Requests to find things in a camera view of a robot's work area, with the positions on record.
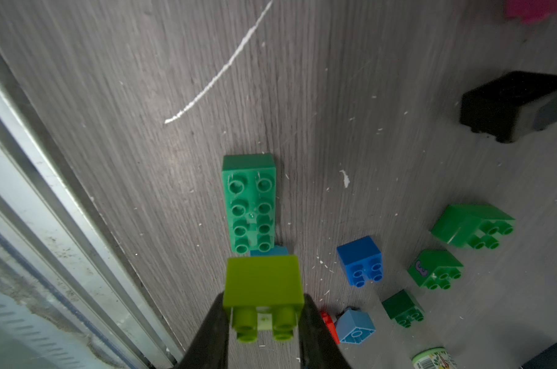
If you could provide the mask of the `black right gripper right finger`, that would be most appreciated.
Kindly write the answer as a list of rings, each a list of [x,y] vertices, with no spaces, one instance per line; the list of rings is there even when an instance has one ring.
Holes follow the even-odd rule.
[[[299,320],[300,367],[351,369],[309,294],[304,294],[304,303]]]

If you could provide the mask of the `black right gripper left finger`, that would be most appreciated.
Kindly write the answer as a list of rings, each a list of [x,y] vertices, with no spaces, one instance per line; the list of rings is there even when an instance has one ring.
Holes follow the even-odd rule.
[[[183,359],[174,369],[228,368],[229,317],[223,308],[223,293],[215,298]]]

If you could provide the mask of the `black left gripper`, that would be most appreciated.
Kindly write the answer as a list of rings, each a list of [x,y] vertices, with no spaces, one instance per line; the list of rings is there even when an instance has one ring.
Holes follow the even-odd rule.
[[[513,143],[557,123],[557,75],[514,71],[462,96],[459,123]]]

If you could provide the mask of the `green long lego plate brick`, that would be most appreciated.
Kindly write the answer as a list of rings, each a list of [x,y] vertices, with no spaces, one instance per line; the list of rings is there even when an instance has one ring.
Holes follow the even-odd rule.
[[[275,246],[276,165],[271,154],[226,155],[222,185],[233,252],[268,253]]]

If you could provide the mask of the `lime green lego brick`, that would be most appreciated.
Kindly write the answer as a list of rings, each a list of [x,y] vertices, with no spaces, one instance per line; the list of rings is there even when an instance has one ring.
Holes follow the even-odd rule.
[[[290,341],[304,304],[297,256],[241,257],[227,261],[222,305],[239,342],[258,341],[260,315],[270,316],[275,341]]]

